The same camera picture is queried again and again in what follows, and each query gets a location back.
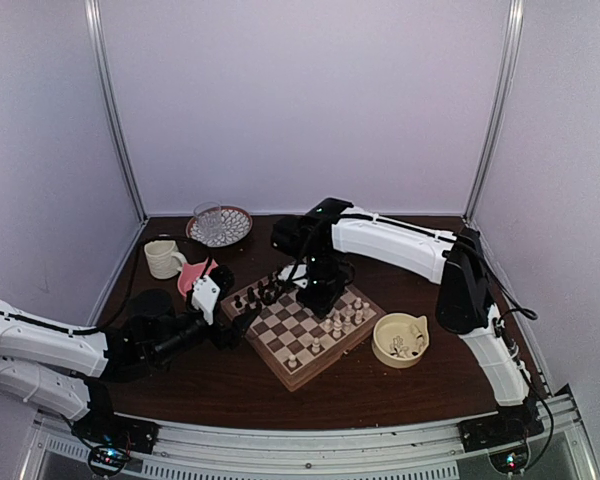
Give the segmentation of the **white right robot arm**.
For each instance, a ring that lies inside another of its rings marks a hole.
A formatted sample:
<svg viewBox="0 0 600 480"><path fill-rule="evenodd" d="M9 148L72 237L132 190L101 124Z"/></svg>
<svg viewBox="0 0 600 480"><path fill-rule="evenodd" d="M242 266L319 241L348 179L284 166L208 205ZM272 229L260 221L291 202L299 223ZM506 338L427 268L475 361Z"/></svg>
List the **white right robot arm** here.
<svg viewBox="0 0 600 480"><path fill-rule="evenodd" d="M500 412L493 419L493 433L510 442L530 426L536 397L515 346L497 324L496 277L477 231L432 230L327 198L304 215L278 220L271 244L294 260L287 282L294 282L299 268L305 270L299 301L320 318L344 291L346 254L400 267L438 285L438 324L465 342L492 387Z"/></svg>

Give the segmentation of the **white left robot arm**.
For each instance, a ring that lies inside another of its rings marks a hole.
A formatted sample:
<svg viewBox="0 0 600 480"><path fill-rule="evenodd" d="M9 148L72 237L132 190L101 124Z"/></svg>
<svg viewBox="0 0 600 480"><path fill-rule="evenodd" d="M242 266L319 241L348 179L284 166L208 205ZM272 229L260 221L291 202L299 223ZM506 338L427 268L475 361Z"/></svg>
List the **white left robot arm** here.
<svg viewBox="0 0 600 480"><path fill-rule="evenodd" d="M106 388L165 369L181 353L210 341L234 348L260 313L247 308L230 323L216 318L233 284L225 266L193 283L186 308L174 309L162 289L144 290L127 303L118 327L77 328L23 312L0 300L0 389L71 420L83 421L103 444L117 442L124 424Z"/></svg>

